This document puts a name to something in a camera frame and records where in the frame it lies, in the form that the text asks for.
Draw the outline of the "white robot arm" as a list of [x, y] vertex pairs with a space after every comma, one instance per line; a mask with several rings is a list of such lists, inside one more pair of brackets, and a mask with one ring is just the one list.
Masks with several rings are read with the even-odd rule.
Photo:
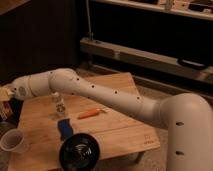
[[166, 129], [167, 171], [213, 171], [213, 109], [198, 94], [181, 93], [154, 100], [89, 82], [70, 68], [59, 68], [21, 76], [0, 86], [0, 101], [24, 101], [53, 92], [89, 98]]

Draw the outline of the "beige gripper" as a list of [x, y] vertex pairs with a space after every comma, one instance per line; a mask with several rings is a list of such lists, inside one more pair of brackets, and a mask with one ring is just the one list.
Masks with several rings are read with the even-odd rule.
[[[13, 97], [14, 92], [10, 85], [0, 86], [0, 101], [9, 101]], [[11, 99], [9, 105], [13, 113], [13, 118], [19, 120], [22, 110], [22, 102], [17, 99]]]

